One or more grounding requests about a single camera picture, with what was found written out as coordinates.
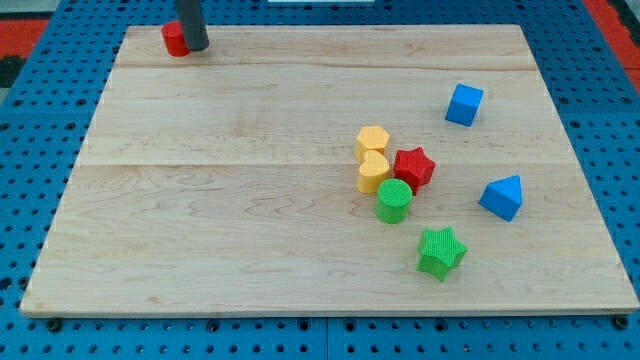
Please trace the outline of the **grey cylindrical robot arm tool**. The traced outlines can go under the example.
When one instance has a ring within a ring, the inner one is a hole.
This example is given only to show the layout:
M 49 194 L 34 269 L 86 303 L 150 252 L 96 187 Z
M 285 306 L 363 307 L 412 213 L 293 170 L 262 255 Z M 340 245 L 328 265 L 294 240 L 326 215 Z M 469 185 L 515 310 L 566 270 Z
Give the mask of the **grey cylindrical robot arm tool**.
M 199 0 L 174 0 L 187 48 L 203 51 L 209 47 L 204 13 Z

